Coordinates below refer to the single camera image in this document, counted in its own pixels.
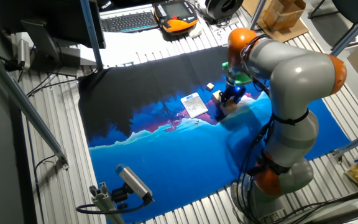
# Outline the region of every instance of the computer monitor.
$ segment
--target computer monitor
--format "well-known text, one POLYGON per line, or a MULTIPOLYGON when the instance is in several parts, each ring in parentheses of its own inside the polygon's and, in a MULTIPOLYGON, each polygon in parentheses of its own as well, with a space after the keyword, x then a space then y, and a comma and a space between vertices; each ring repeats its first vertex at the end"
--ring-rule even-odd
MULTIPOLYGON (((97 1, 89 0, 89 6, 98 45, 103 49, 97 1)), ((36 47, 31 61, 33 70, 51 72, 62 66, 78 68, 80 51, 67 46, 91 47, 80 0, 0 0, 0 25, 10 34, 27 32, 30 35, 36 47)))

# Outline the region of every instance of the orange device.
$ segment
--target orange device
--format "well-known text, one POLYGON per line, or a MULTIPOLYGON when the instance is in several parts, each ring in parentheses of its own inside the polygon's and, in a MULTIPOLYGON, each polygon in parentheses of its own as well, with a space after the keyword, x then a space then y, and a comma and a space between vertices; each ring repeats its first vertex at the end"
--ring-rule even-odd
POLYGON ((197 13, 184 1, 167 1, 154 4, 154 15, 161 28, 169 33, 182 33, 197 24, 197 13))

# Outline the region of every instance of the blue mat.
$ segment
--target blue mat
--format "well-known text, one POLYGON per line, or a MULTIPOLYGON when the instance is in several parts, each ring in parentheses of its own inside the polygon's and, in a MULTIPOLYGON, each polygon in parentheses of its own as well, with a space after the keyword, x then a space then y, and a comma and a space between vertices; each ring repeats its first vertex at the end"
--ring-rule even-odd
MULTIPOLYGON (((123 214, 126 222, 148 220, 182 207, 237 178, 246 149, 270 118, 271 105, 268 97, 253 85, 247 85, 247 96, 237 111, 227 117, 221 114, 210 100, 213 92, 224 90, 226 85, 219 64, 226 59, 226 51, 224 54, 221 51, 225 50, 208 49, 197 53, 204 58, 196 54, 181 55, 172 64, 169 60, 159 60, 133 65, 131 70, 117 68, 95 82, 91 90, 84 85, 96 77, 80 81, 80 112, 96 180, 106 182, 109 190, 121 187, 123 181, 115 168, 126 164, 153 191, 155 202, 137 212, 123 214), (221 62, 207 60, 203 64, 202 59, 208 59, 209 55, 211 60, 218 58, 221 62), (201 58, 198 67, 188 66, 197 58, 201 58), (180 66, 181 61, 187 67, 180 66), (176 70, 183 75, 172 75, 164 80, 165 76, 156 72, 159 67, 174 67, 174 64, 179 64, 176 70), (206 69, 210 72, 204 78, 199 74, 206 69), (151 75, 139 78, 145 71, 151 75), (215 84, 212 92, 204 89, 208 82, 215 84), (118 97, 124 90, 131 93, 124 98, 126 104, 118 97), (209 111, 191 119, 180 98, 195 91, 209 111)), ((319 120, 319 136, 305 156, 307 159, 349 142, 322 100, 312 102, 309 109, 319 120)), ((254 154, 258 154, 261 147, 257 146, 254 154)), ((137 207, 142 201, 130 195, 126 203, 137 207)))

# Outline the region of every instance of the robotic arm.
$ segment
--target robotic arm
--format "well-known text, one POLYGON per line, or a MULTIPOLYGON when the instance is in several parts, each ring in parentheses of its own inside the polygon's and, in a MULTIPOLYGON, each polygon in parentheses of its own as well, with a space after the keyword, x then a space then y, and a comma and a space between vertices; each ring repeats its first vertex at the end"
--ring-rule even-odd
POLYGON ((227 90, 222 100, 230 99, 230 89, 237 86, 236 80, 244 79, 243 74, 250 81, 270 80, 273 124, 262 152, 263 162, 251 183, 255 198, 266 202, 299 190, 313 179, 313 169, 303 156, 316 141, 318 120, 308 105, 338 92, 347 73, 345 64, 336 57, 269 38, 252 43, 256 36, 245 28, 231 32, 227 90), (244 57, 246 47, 249 51, 244 57))

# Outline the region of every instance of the small white box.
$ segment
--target small white box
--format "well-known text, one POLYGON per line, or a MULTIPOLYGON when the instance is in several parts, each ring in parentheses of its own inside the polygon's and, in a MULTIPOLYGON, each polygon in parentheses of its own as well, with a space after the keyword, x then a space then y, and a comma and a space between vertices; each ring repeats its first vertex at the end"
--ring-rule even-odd
POLYGON ((208 85, 206 85, 206 89, 208 91, 212 91, 213 88, 214 88, 214 85, 212 83, 208 83, 208 85))

